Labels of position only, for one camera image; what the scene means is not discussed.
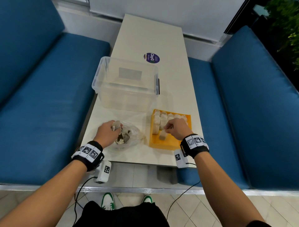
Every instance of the green leaves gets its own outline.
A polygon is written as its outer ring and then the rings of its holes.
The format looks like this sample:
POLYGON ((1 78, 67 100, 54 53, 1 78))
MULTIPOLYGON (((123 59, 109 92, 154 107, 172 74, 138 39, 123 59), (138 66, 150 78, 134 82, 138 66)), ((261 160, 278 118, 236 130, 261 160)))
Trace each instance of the green leaves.
POLYGON ((292 47, 295 69, 299 69, 299 1, 272 0, 266 5, 269 19, 272 19, 272 30, 282 31, 286 43, 282 48, 292 47))

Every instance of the hand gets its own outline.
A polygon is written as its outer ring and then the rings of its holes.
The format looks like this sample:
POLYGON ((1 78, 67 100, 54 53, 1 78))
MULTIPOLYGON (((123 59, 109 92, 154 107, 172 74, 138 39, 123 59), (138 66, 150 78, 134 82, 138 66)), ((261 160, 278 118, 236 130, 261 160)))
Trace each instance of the hand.
POLYGON ((167 122, 164 127, 167 133, 170 133, 177 140, 183 140, 186 136, 192 134, 192 130, 188 127, 182 118, 174 118, 167 122))
POLYGON ((104 149, 105 147, 110 146, 113 144, 114 141, 116 141, 118 135, 121 133, 121 128, 112 131, 111 125, 112 123, 115 122, 114 120, 108 121, 103 123, 98 129, 97 129, 97 134, 94 137, 94 141, 97 141, 102 148, 104 149))

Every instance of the black cable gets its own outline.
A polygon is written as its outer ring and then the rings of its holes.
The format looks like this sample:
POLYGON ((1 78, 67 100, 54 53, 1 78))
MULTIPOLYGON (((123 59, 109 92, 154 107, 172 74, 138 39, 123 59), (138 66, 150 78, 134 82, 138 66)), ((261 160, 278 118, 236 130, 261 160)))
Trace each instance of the black cable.
POLYGON ((75 223, 76 223, 76 221, 77 221, 76 205, 77 205, 77 203, 78 203, 77 200, 78 200, 79 193, 80 193, 81 189, 83 188, 83 186, 84 186, 89 180, 91 180, 91 179, 93 179, 93 178, 97 178, 97 177, 91 177, 91 178, 89 178, 87 181, 85 181, 84 184, 82 184, 82 186, 81 186, 81 188, 80 188, 80 190, 79 190, 79 192, 78 192, 78 194, 77 194, 77 197, 76 197, 76 199, 75 199, 75 208, 74 208, 74 210, 75 210, 75 214, 76 214, 76 219, 75 219, 75 222, 74 222, 73 226, 75 225, 75 223))
POLYGON ((79 204, 79 202, 76 201, 76 193, 74 194, 74 200, 75 200, 75 203, 77 203, 83 209, 83 207, 79 204))
POLYGON ((195 165, 195 166, 196 166, 196 164, 194 164, 194 163, 189 163, 189 162, 187 162, 186 164, 191 164, 191 165, 195 165))
MULTIPOLYGON (((199 181, 198 183, 192 185, 190 188, 194 187, 195 185, 197 185, 197 184, 199 184, 199 183, 200 183, 200 181, 199 181)), ((183 194, 185 194, 190 188, 188 188, 186 191, 184 191, 184 192, 179 196, 179 198, 180 198, 183 194)))

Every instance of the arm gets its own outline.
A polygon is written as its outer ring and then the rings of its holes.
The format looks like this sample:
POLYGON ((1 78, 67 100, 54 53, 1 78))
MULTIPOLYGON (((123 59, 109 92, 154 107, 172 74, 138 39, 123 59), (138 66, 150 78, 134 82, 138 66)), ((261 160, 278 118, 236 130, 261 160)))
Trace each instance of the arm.
MULTIPOLYGON (((121 129, 111 130, 109 121, 102 124, 94 141, 103 148, 111 145, 118 137, 121 129)), ((81 161, 73 160, 52 179, 41 186, 30 197, 24 200, 8 215, 0 220, 0 227, 56 226, 68 207, 79 183, 87 171, 81 161)))
MULTIPOLYGON (((183 140, 192 134, 184 119, 175 118, 165 126, 166 132, 183 140)), ((206 197, 222 226, 244 227, 251 221, 264 219, 249 198, 230 179, 209 152, 194 157, 206 197)))

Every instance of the clear plastic storage box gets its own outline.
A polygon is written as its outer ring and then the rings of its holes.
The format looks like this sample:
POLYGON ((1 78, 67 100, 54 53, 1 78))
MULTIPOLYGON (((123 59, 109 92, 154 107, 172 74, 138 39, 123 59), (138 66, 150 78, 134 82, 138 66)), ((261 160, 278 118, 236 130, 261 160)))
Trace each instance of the clear plastic storage box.
POLYGON ((146 112, 159 95, 158 68, 112 57, 102 57, 92 88, 106 108, 146 112))

